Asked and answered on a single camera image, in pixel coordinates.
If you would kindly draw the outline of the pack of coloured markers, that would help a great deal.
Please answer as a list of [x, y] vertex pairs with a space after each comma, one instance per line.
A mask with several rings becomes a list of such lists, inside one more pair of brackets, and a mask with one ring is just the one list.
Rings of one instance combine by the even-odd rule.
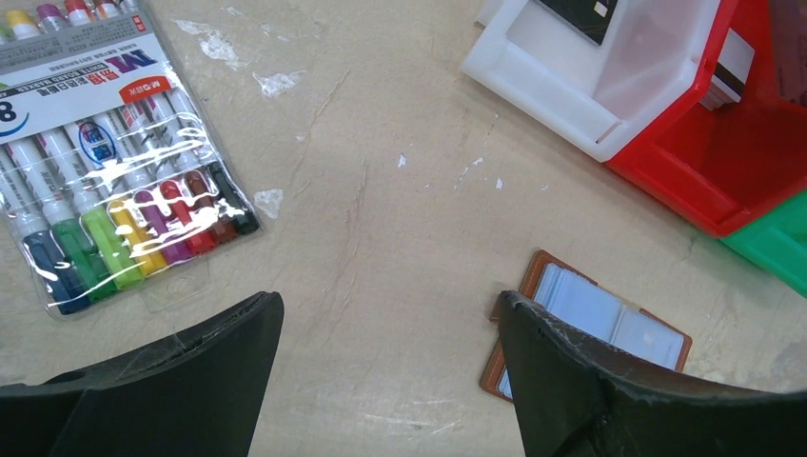
[[260, 226], [146, 1], [2, 9], [1, 215], [59, 317]]

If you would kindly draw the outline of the white plastic bin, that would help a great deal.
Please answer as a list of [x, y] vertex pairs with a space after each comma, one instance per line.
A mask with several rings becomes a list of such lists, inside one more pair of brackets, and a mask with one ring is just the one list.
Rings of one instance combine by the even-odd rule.
[[599, 162], [695, 84], [717, 1], [584, 1], [600, 42], [542, 1], [486, 1], [461, 69]]

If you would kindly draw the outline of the brown leather card holder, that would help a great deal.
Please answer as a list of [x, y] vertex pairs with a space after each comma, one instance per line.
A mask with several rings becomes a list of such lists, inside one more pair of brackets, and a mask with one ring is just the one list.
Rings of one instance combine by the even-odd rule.
[[[611, 338], [622, 313], [627, 308], [633, 308], [544, 250], [533, 256], [520, 293], [545, 307], [563, 322], [611, 346]], [[688, 343], [679, 357], [678, 365], [673, 369], [682, 372], [692, 346], [692, 338], [644, 308], [633, 309], [686, 337]]]

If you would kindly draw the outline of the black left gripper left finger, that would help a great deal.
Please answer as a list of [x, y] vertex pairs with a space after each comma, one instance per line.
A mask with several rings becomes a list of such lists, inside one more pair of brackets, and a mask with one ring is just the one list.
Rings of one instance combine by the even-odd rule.
[[261, 291], [40, 385], [1, 389], [5, 456], [245, 456], [284, 321]]

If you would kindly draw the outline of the red plastic bin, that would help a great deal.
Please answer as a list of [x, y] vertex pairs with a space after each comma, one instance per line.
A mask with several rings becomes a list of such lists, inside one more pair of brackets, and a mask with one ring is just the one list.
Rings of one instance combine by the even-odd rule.
[[[766, 1], [721, 1], [694, 83], [606, 162], [698, 229], [722, 238], [806, 188], [806, 109], [780, 97]], [[738, 103], [700, 104], [728, 30], [755, 50]]]

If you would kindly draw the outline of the green plastic bin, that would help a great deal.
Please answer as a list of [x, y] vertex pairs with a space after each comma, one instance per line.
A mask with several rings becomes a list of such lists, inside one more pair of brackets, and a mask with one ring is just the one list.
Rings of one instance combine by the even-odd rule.
[[722, 243], [806, 296], [806, 191]]

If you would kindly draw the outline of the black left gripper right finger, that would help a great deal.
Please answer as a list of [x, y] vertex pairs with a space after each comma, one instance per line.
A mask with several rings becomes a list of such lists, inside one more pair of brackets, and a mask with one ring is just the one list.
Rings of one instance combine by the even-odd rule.
[[499, 335], [528, 456], [802, 456], [806, 395], [734, 387], [641, 360], [514, 290]]

